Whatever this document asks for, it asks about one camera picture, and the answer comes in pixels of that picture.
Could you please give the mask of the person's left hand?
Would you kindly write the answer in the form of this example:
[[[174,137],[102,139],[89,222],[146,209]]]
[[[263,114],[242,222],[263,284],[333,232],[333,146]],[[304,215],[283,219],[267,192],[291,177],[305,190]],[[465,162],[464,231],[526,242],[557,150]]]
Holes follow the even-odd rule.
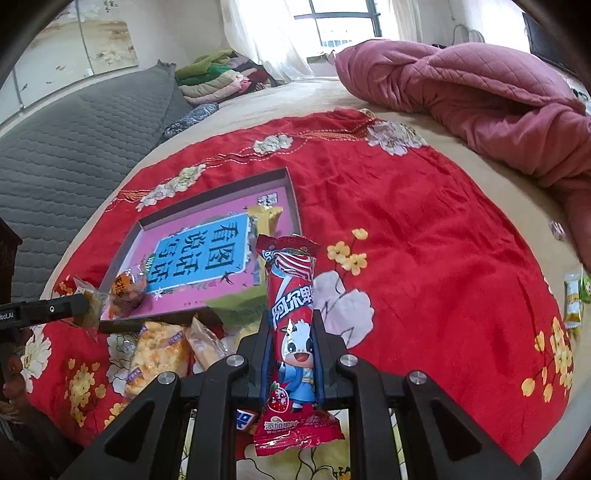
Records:
[[[13,354],[6,361],[7,374],[1,382],[1,418],[15,424],[30,422],[30,405],[26,399],[26,381],[20,358]]]

